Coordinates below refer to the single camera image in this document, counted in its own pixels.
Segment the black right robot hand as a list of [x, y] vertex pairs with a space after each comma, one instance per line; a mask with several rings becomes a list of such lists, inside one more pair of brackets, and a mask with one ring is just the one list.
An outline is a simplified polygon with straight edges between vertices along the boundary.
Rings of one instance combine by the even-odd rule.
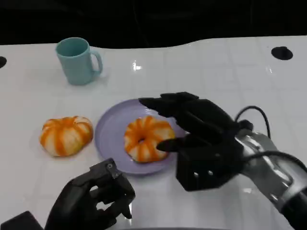
[[243, 146], [235, 139], [242, 126], [219, 106], [188, 92], [139, 98], [139, 102], [174, 118], [187, 132], [156, 147], [177, 153], [176, 179], [186, 191], [219, 188], [242, 171]]

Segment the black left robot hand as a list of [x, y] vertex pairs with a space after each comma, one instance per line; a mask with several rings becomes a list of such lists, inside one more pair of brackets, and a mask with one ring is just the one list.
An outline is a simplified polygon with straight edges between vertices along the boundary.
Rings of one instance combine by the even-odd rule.
[[106, 230], [123, 215], [132, 218], [129, 205], [135, 191], [112, 158], [90, 167], [62, 189], [48, 216], [47, 230]]

